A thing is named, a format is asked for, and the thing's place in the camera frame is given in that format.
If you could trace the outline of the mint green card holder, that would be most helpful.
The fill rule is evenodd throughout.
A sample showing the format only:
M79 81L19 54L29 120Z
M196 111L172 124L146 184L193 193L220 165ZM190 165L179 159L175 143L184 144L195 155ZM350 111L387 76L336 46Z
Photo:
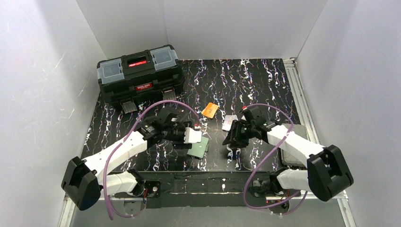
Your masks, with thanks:
M188 150L187 155L197 159L203 159L209 150L209 139L201 138L201 142L192 144L192 148Z

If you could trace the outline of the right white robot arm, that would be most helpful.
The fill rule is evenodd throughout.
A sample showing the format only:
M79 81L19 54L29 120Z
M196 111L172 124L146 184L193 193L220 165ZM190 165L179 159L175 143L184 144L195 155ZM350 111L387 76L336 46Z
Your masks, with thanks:
M247 180L245 190L264 196L284 190L312 192L318 199L328 201L354 184L352 173L340 148L313 143L275 120L268 119L257 105L245 106L243 118L233 120L223 145L231 149L245 148L257 138L282 149L300 161L305 170L281 169L256 186Z

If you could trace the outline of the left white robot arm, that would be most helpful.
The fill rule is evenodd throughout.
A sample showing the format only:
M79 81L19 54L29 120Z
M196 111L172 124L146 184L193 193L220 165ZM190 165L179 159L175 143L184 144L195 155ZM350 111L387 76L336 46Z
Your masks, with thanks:
M61 188L79 210L87 210L101 198L125 192L134 197L144 196L146 180L133 170L120 174L111 172L125 161L147 151L163 140L191 147L201 142L202 132L192 121L183 121L177 112L161 110L146 117L134 131L102 151L86 158L74 157L68 164Z

